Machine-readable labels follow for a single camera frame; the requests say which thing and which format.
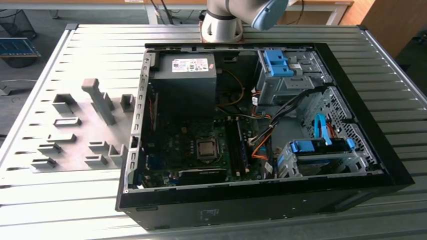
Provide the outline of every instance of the motherboard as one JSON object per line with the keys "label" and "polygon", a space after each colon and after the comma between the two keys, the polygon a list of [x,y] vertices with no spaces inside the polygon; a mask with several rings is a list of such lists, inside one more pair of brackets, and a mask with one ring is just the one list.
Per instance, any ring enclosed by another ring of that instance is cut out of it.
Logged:
{"label": "motherboard", "polygon": [[252,136],[245,117],[158,121],[140,180],[157,188],[261,179],[261,163],[248,157]]}

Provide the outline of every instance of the sticker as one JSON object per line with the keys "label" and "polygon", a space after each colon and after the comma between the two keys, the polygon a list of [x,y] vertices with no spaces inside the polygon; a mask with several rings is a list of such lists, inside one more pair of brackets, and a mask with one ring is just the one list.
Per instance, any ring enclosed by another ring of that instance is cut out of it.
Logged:
{"label": "sticker", "polygon": [[220,210],[218,209],[210,209],[210,210],[198,210],[198,220],[201,222],[208,222],[208,221],[213,221],[214,219],[217,219],[217,215],[220,214]]}
{"label": "sticker", "polygon": [[298,63],[297,64],[289,64],[288,66],[290,67],[290,69],[302,69],[301,65]]}
{"label": "sticker", "polygon": [[208,72],[208,59],[190,58],[172,61],[172,73]]}
{"label": "sticker", "polygon": [[258,105],[258,99],[257,99],[256,97],[252,97],[252,104],[253,104],[254,106]]}
{"label": "sticker", "polygon": [[269,165],[268,162],[265,162],[264,168],[270,174],[273,173],[273,167]]}

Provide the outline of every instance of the table leg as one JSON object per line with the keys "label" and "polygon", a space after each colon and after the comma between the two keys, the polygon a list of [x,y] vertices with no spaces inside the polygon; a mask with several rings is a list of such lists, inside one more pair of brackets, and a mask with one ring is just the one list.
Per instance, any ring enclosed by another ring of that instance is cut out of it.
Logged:
{"label": "table leg", "polygon": [[58,19],[60,18],[60,15],[58,15],[60,10],[49,10],[48,12],[50,14],[50,18],[52,19]]}
{"label": "table leg", "polygon": [[146,15],[148,15],[148,23],[150,25],[157,25],[158,20],[157,20],[154,7],[150,4],[145,4],[145,10],[146,10]]}
{"label": "table leg", "polygon": [[342,15],[345,13],[346,5],[336,6],[334,11],[330,13],[328,17],[325,25],[337,25],[340,24]]}

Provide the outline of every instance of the blue cable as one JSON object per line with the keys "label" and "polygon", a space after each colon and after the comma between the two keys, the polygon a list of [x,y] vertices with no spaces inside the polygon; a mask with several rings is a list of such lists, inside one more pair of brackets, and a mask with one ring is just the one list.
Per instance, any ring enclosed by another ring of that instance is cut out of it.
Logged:
{"label": "blue cable", "polygon": [[[320,122],[321,136],[320,136],[320,132],[318,132],[318,122]],[[314,115],[313,137],[322,138],[325,141],[325,145],[332,145],[332,141],[329,139],[329,134],[328,134],[328,127],[326,127],[326,117],[321,113],[317,113]]]}

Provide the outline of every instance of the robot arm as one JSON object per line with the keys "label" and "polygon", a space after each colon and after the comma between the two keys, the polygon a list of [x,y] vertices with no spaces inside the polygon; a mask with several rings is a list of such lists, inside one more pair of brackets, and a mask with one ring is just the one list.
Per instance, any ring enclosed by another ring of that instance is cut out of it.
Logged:
{"label": "robot arm", "polygon": [[212,43],[237,42],[241,39],[241,21],[260,31],[268,30],[286,6],[288,0],[208,0],[202,39]]}

